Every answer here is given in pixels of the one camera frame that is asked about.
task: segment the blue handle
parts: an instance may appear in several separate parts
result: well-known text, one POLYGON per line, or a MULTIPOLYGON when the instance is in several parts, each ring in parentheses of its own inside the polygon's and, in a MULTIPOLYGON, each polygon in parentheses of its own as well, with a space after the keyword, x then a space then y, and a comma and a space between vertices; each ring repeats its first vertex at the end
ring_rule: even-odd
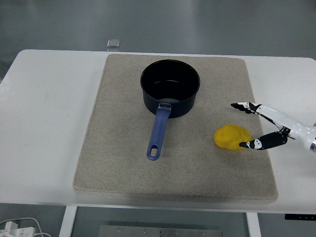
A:
POLYGON ((160 156, 164 132, 166 130, 167 121, 171 114, 171 107, 165 108, 159 107, 156 110, 156 118, 152 131, 152 136, 150 137, 148 149, 147 149, 147 158, 150 160, 156 160, 160 156))

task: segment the black saucepan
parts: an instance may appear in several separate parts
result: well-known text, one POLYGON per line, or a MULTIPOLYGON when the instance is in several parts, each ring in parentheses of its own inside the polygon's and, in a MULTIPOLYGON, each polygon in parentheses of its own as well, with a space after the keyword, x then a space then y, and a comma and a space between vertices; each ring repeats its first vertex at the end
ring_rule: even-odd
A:
POLYGON ((160 156, 168 118, 185 115, 192 107, 199 89, 196 70, 178 60, 160 60, 150 64, 142 73, 140 84, 146 107, 156 114, 147 149, 147 158, 160 156))

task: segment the beige mat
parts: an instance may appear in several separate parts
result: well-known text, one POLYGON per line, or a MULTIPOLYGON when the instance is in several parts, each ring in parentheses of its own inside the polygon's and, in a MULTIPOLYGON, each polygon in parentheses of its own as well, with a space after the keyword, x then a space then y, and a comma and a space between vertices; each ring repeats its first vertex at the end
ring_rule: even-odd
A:
POLYGON ((218 148, 213 134, 234 123, 256 138, 259 118, 230 106, 254 101, 241 59, 112 54, 108 57, 74 178, 85 194, 123 198, 267 203, 277 189, 267 151, 218 148), (146 151, 155 115, 143 102, 140 76, 152 62, 193 66, 200 89, 193 108, 168 120, 160 158, 146 151))

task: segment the robotic hand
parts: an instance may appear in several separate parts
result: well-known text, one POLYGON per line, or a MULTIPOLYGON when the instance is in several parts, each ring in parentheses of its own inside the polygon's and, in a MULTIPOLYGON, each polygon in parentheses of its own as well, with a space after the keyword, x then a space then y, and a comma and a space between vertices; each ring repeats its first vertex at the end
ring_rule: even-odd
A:
POLYGON ((239 146, 265 150, 283 145, 287 142, 287 138, 292 138, 301 141, 306 149, 316 152, 316 126, 306 126, 291 116, 266 105, 240 102, 233 103, 231 106, 247 114, 261 115, 279 129, 277 132, 263 135, 250 142, 241 142, 239 146))

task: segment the cable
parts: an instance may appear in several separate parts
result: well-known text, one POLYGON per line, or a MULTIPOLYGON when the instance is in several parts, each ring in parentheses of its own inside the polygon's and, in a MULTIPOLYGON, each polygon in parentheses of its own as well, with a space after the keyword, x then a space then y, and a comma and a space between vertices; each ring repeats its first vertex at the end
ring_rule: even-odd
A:
POLYGON ((39 224, 38 220, 35 219, 35 218, 33 218, 33 217, 22 217, 22 218, 17 218, 17 219, 9 219, 9 220, 5 220, 5 221, 1 221, 1 222, 0 222, 0 225, 1 225, 2 223, 4 223, 4 222, 8 222, 8 221, 19 221, 19 220, 34 220, 34 221, 36 221, 36 223, 37 223, 37 225, 38 225, 38 227, 39 227, 39 232, 40 232, 39 235, 41 235, 41 237, 44 237, 43 234, 46 234, 46 233, 43 233, 43 232, 41 231, 40 224, 39 224))
POLYGON ((45 233, 45 232, 42 232, 42 233, 35 233, 34 236, 38 236, 38 235, 47 235, 49 237, 52 237, 49 233, 45 233))

